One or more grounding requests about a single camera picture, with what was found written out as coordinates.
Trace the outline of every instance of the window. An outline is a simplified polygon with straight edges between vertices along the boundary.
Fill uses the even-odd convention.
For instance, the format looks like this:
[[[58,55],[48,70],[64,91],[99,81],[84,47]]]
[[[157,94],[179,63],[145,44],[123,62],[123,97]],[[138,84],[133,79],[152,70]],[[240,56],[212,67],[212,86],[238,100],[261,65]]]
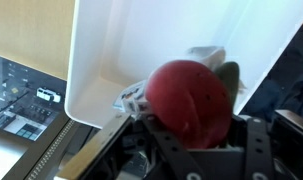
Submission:
[[[16,135],[35,141],[41,132],[41,129],[26,124],[16,133]]]

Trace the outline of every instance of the white bin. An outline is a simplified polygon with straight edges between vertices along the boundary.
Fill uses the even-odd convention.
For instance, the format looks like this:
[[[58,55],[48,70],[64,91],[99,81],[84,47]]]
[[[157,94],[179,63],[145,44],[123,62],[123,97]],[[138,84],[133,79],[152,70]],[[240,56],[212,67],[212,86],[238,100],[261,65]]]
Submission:
[[[126,86],[215,45],[240,65],[238,114],[302,23],[303,0],[76,0],[66,113],[103,127]]]

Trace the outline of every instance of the metal frame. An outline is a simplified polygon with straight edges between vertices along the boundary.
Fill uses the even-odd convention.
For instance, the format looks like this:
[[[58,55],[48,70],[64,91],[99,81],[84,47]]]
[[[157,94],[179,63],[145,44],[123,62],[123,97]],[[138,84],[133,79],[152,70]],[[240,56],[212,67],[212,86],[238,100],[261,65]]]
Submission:
[[[78,126],[64,112],[60,113],[3,179],[45,179],[52,165],[59,164],[60,159],[56,158],[62,156]]]
[[[127,115],[124,119],[117,117],[121,115],[112,119],[55,178],[115,179],[128,160],[141,152],[145,153],[150,164],[143,177],[148,180],[282,180],[292,179],[295,175],[303,177],[303,136],[299,129],[281,125],[282,121],[288,121],[286,117],[268,124],[257,118],[244,121],[234,116],[228,134],[228,142],[234,148],[198,151],[185,150],[154,116],[136,121]],[[282,136],[295,140],[287,141]],[[300,169],[291,164],[290,159],[284,159],[287,152],[293,152],[290,156],[298,160]]]

